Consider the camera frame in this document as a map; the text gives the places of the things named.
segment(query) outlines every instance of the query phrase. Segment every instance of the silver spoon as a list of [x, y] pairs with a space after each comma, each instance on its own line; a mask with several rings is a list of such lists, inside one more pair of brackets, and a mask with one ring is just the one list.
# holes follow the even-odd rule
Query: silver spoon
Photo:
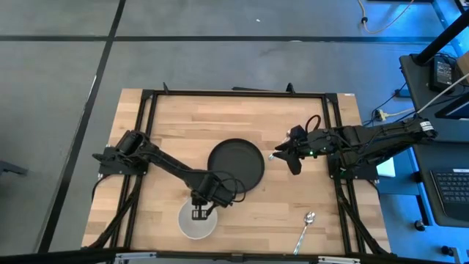
[[293, 254], [298, 254], [298, 251], [300, 251], [301, 242], [303, 242], [303, 237], [305, 236], [306, 228], [308, 228], [310, 224], [313, 224], [314, 218], [316, 218], [316, 214], [313, 212], [309, 212], [305, 215], [305, 219], [304, 219], [305, 228], [303, 228], [300, 239], [298, 240], [298, 243], [296, 244]]

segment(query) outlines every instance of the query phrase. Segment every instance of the black floor stripe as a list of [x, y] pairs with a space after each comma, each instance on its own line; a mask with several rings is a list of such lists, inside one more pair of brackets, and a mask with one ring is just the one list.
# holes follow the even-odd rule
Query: black floor stripe
[[93, 42], [107, 41], [109, 36], [95, 35], [0, 35], [0, 41], [60, 41], [60, 42]]
[[56, 194], [56, 197], [53, 202], [52, 209], [51, 209], [51, 213], [49, 214], [47, 224], [45, 225], [43, 237], [40, 241], [40, 245], [38, 249], [39, 253], [48, 252], [51, 246], [53, 234], [55, 233], [56, 226], [60, 217], [60, 212], [62, 211], [62, 207], [64, 205], [64, 201], [67, 196], [68, 188], [72, 180], [72, 175], [75, 169], [76, 161], [78, 160], [78, 154], [80, 153], [81, 145], [83, 143], [83, 139], [84, 139], [85, 132], [86, 132], [86, 127], [88, 126], [88, 121], [89, 121], [89, 118], [93, 110], [93, 106], [96, 101], [96, 97], [99, 91], [101, 80], [103, 79], [103, 74], [106, 68], [106, 63], [108, 61], [109, 54], [111, 53], [111, 48], [113, 44], [112, 37], [116, 35], [116, 30], [119, 25], [120, 18], [122, 17], [122, 11], [124, 10], [125, 1], [126, 0], [119, 1], [119, 6], [117, 7], [116, 15], [114, 16], [111, 31], [109, 32], [109, 36], [108, 36], [109, 39], [106, 42], [106, 45], [104, 46], [103, 55], [101, 56], [101, 60], [97, 67], [95, 81], [93, 82], [88, 100], [85, 103], [84, 112], [81, 116], [80, 122], [78, 124], [78, 129], [75, 132], [73, 143], [68, 153], [68, 157], [66, 159], [66, 163], [60, 175], [59, 190], [57, 191], [57, 194]]

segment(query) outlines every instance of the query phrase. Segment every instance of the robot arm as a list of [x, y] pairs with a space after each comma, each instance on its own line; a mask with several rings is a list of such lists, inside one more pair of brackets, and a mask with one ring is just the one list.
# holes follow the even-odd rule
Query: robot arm
[[[139, 131], [127, 131], [117, 143], [116, 147], [108, 147], [104, 154], [94, 154], [100, 161], [101, 167], [120, 166], [122, 172], [126, 169], [136, 169], [153, 163], [161, 169], [183, 180], [191, 190], [194, 220], [206, 220], [216, 206], [226, 208], [232, 205], [236, 194], [228, 190], [212, 172], [192, 169], [184, 163], [171, 157], [159, 147], [150, 142], [147, 135]], [[202, 206], [208, 202], [213, 205], [208, 210], [202, 210]]]
[[300, 159], [329, 155], [330, 169], [340, 169], [341, 178], [366, 179], [368, 174], [361, 175], [361, 172], [375, 168], [412, 144], [431, 141], [436, 136], [430, 122], [420, 117], [372, 128], [354, 125], [316, 129], [310, 133], [297, 125], [273, 155], [285, 160], [294, 175], [301, 172]]

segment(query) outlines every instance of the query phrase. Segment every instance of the electrical cord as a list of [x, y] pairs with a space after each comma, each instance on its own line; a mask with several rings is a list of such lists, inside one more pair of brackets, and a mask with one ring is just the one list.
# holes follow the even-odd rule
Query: electrical cord
[[387, 29], [388, 27], [390, 27], [392, 24], [394, 24], [402, 15], [404, 15], [405, 11], [407, 11], [407, 9], [409, 9], [410, 5], [414, 2], [415, 0], [412, 0], [410, 1], [410, 3], [405, 7], [404, 10], [402, 10], [402, 12], [392, 21], [390, 22], [387, 26], [383, 27], [382, 29], [379, 29], [377, 31], [369, 31], [368, 30], [368, 27], [366, 26], [366, 22], [368, 22], [368, 18], [366, 17], [366, 10], [365, 10], [365, 6], [363, 5], [363, 3], [361, 2], [361, 0], [358, 0], [358, 3], [360, 4], [360, 8], [361, 8], [361, 12], [362, 12], [362, 19], [361, 19], [361, 23], [363, 24], [363, 27], [365, 28], [366, 32], [368, 32], [369, 34], [377, 34], [377, 33], [380, 33], [381, 31], [384, 31], [385, 29]]
[[233, 177], [233, 178], [225, 179], [225, 180], [222, 180], [221, 182], [223, 183], [223, 182], [226, 182], [226, 181], [228, 181], [228, 180], [233, 180], [233, 181], [235, 182], [235, 185], [237, 185], [237, 183], [239, 183], [239, 184], [243, 187], [243, 190], [244, 190], [244, 192], [243, 192], [243, 198], [242, 198], [241, 200], [238, 200], [238, 201], [233, 200], [233, 202], [242, 202], [242, 201], [244, 201], [244, 199], [246, 198], [246, 191], [245, 191], [245, 190], [246, 190], [246, 187], [245, 187], [244, 183], [243, 183], [240, 179], [237, 179], [237, 178], [235, 178], [234, 176], [232, 176], [232, 177]]
[[91, 201], [93, 202], [93, 200], [95, 199], [95, 192], [96, 192], [96, 188], [97, 186], [100, 184], [100, 182], [102, 182], [104, 179], [106, 179], [108, 177], [108, 175], [103, 175], [96, 183], [95, 185], [93, 186], [93, 190], [92, 190], [92, 193], [91, 193]]
[[409, 113], [409, 114], [406, 114], [405, 116], [399, 118], [398, 120], [396, 120], [396, 121], [394, 121], [394, 122], [399, 122], [399, 121], [403, 120], [405, 117], [410, 116], [411, 114], [415, 114], [415, 111], [413, 111], [413, 112], [411, 112], [411, 113]]
[[358, 153], [359, 154], [363, 154], [365, 152], [365, 150], [371, 145], [373, 144], [373, 141], [376, 139], [376, 137], [380, 134], [380, 133], [384, 133], [384, 132], [389, 132], [389, 131], [392, 131], [392, 130], [395, 130], [395, 129], [401, 129], [401, 128], [389, 128], [389, 129], [386, 129], [386, 130], [379, 130], [379, 131], [376, 131], [376, 133], [371, 137], [371, 139], [365, 143], [359, 150], [358, 150]]
[[380, 104], [377, 108], [373, 109], [373, 111], [372, 111], [372, 118], [371, 118], [370, 120], [368, 120], [368, 121], [365, 121], [365, 122], [363, 123], [363, 126], [367, 126], [367, 125], [369, 125], [370, 123], [372, 124], [372, 126], [374, 126], [374, 120], [375, 120], [375, 115], [374, 115], [374, 113], [376, 112], [376, 110], [378, 110], [381, 106], [384, 106], [385, 104], [387, 104], [392, 98], [396, 97], [396, 95], [397, 95], [400, 91], [402, 91], [402, 89], [404, 89], [405, 84], [406, 84], [406, 83], [404, 83], [404, 84], [401, 86], [401, 88], [399, 88], [397, 91], [395, 91], [394, 94], [393, 94], [389, 99], [386, 100], [386, 102]]
[[398, 116], [398, 115], [400, 115], [400, 114], [405, 114], [405, 113], [407, 113], [407, 112], [409, 112], [409, 111], [412, 111], [412, 110], [413, 110], [413, 108], [411, 108], [411, 109], [405, 109], [404, 111], [400, 111], [400, 112], [397, 112], [397, 113], [395, 113], [395, 114], [384, 113], [384, 116], [385, 116], [385, 117], [395, 117], [395, 116]]
[[316, 123], [316, 125], [314, 126], [313, 131], [315, 131], [316, 129], [319, 128], [320, 123], [321, 123], [321, 117], [320, 117], [318, 114], [315, 114], [314, 116], [309, 117], [308, 121], [306, 121], [306, 125], [305, 125], [305, 131], [306, 131], [306, 133], [308, 133], [308, 125], [309, 125], [309, 123], [310, 123], [311, 120], [313, 120], [314, 118], [317, 118], [317, 123]]
[[458, 98], [459, 96], [464, 95], [464, 93], [466, 92], [467, 86], [462, 85], [461, 87], [462, 87], [462, 90], [457, 95], [445, 95], [445, 96], [449, 98]]
[[435, 102], [435, 100], [437, 100], [441, 95], [444, 95], [445, 92], [449, 91], [451, 88], [453, 88], [455, 85], [457, 85], [458, 83], [460, 83], [461, 81], [465, 80], [467, 77], [469, 77], [469, 73], [464, 75], [463, 77], [461, 77], [459, 80], [457, 80], [456, 82], [454, 82], [452, 85], [450, 85], [448, 88], [444, 89], [439, 95], [435, 96], [433, 99], [430, 100], [430, 102], [426, 103], [425, 106], [423, 106], [422, 108], [420, 108], [418, 111], [417, 111], [417, 114], [420, 114], [423, 110], [425, 110], [425, 108], [427, 108], [429, 105], [431, 105], [433, 102]]
[[111, 233], [115, 231], [117, 226], [121, 223], [130, 206], [135, 203], [138, 197], [137, 194], [140, 192], [141, 189], [141, 180], [142, 176], [137, 175], [136, 183], [133, 186], [133, 190], [129, 194], [128, 198], [125, 200], [124, 205], [120, 208], [119, 211], [116, 212], [115, 217], [113, 217], [107, 228], [100, 234], [97, 240], [88, 246], [89, 248], [96, 249], [103, 248], [105, 246], [106, 242], [111, 237]]
[[346, 144], [347, 147], [349, 147], [351, 150], [353, 150], [353, 147], [350, 145], [350, 143], [347, 142], [347, 140], [345, 140], [341, 136], [339, 136], [337, 134], [331, 134], [331, 136], [335, 136], [336, 138], [340, 139], [340, 141], [344, 142], [344, 144]]

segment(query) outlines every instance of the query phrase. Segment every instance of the wooden table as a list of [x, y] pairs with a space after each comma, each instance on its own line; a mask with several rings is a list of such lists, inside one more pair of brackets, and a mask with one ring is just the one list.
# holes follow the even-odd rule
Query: wooden table
[[[109, 144], [115, 145], [126, 130], [133, 129], [141, 91], [122, 91]], [[338, 94], [338, 98], [343, 124], [360, 125], [355, 96]], [[284, 161], [267, 159], [288, 129], [304, 125], [313, 114], [323, 115], [320, 99], [158, 96], [150, 138], [163, 151], [194, 169], [206, 169], [208, 155], [219, 142], [247, 139], [261, 150], [265, 174], [260, 184], [247, 193], [245, 202], [217, 208], [218, 224], [209, 237], [192, 241], [177, 225], [178, 211], [189, 197], [189, 190], [175, 176], [150, 165], [141, 190], [132, 249], [291, 254], [303, 229], [305, 213], [314, 211], [316, 221], [306, 232], [300, 254], [344, 254], [326, 158], [305, 159], [301, 174], [296, 176]], [[97, 188], [84, 246], [104, 231], [116, 213], [122, 179], [121, 175], [110, 176]], [[366, 181], [354, 183], [362, 221], [379, 244], [389, 250], [376, 190]], [[124, 220], [118, 245], [123, 244], [126, 225]], [[352, 248], [357, 251], [350, 220], [349, 231]]]

